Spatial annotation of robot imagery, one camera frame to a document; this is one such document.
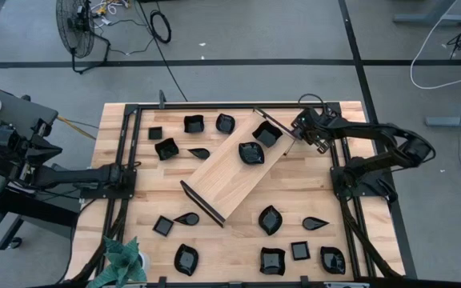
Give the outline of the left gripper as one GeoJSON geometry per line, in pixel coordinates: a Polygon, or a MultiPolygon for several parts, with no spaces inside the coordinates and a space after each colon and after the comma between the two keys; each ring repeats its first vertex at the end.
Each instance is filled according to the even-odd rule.
{"type": "Polygon", "coordinates": [[[32,125],[31,137],[26,138],[21,135],[17,128],[9,125],[16,139],[12,151],[12,161],[16,165],[17,171],[14,172],[14,180],[26,186],[36,186],[36,176],[38,169],[51,158],[62,152],[62,148],[49,143],[46,137],[50,135],[52,125],[45,122],[42,118],[37,118],[32,125]]]}

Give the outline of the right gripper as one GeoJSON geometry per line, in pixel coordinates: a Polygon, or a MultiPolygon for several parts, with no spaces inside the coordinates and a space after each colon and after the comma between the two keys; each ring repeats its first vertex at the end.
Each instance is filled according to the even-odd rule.
{"type": "Polygon", "coordinates": [[[334,140],[334,133],[329,125],[335,119],[332,114],[318,114],[315,110],[303,110],[298,119],[292,122],[294,128],[292,133],[299,140],[305,138],[316,138],[315,145],[320,154],[325,154],[331,147],[334,140]]]}

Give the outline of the black oval leaf plate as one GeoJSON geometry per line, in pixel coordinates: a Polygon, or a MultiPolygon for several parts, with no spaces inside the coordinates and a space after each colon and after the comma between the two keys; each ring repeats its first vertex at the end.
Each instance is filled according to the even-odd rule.
{"type": "Polygon", "coordinates": [[[174,268],[181,274],[192,276],[198,266],[198,251],[181,244],[174,256],[174,268]]]}
{"type": "Polygon", "coordinates": [[[231,134],[235,128],[235,119],[227,114],[220,114],[215,123],[216,129],[224,134],[231,134]]]}
{"type": "Polygon", "coordinates": [[[322,246],[320,257],[323,269],[330,274],[345,274],[346,261],[340,249],[333,246],[322,246]]]}

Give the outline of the black side table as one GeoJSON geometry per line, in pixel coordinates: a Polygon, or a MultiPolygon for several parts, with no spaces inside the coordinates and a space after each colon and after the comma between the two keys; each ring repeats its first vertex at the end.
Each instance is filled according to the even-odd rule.
{"type": "MultiPolygon", "coordinates": [[[[13,125],[21,136],[30,138],[35,120],[41,118],[52,124],[58,112],[37,103],[23,100],[0,90],[0,123],[13,125]]],[[[61,206],[42,202],[26,195],[23,190],[8,186],[8,181],[0,176],[0,223],[8,213],[13,213],[20,220],[49,222],[57,226],[72,227],[77,213],[61,206]]]]}

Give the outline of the wooden shelf riser black legs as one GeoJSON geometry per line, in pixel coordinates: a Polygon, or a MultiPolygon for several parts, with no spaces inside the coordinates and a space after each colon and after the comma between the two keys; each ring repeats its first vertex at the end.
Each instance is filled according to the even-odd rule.
{"type": "Polygon", "coordinates": [[[239,144],[256,142],[253,132],[265,122],[280,127],[270,115],[256,109],[246,118],[237,121],[231,135],[186,180],[181,181],[185,194],[210,216],[219,226],[258,185],[273,165],[295,143],[290,131],[283,133],[271,147],[263,146],[263,164],[248,165],[239,157],[239,144]]]}

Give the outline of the black floor fan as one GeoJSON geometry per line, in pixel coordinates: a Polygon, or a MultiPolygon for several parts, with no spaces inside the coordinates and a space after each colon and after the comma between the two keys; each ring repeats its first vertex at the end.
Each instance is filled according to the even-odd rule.
{"type": "Polygon", "coordinates": [[[56,0],[55,17],[59,36],[63,46],[70,54],[71,69],[77,74],[103,66],[110,52],[110,41],[95,33],[94,15],[91,12],[90,0],[56,0]],[[85,58],[93,48],[95,39],[106,44],[105,54],[101,62],[78,69],[76,59],[85,58]]]}

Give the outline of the green paper plant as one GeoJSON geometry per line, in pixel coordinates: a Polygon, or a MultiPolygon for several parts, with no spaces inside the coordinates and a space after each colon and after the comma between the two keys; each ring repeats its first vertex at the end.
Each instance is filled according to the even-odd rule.
{"type": "Polygon", "coordinates": [[[106,252],[104,256],[109,259],[107,266],[86,288],[102,288],[110,282],[115,283],[115,288],[123,288],[129,280],[133,282],[146,282],[146,272],[142,268],[139,257],[138,239],[132,238],[127,244],[104,237],[106,252]]]}

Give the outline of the white plant pot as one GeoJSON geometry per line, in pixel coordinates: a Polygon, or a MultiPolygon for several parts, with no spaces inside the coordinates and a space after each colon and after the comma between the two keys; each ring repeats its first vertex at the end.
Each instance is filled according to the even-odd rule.
{"type": "Polygon", "coordinates": [[[145,274],[148,274],[149,269],[150,269],[150,264],[151,264],[150,257],[146,253],[143,253],[142,251],[140,251],[138,255],[139,255],[139,261],[141,263],[141,267],[143,271],[145,272],[145,274]]]}

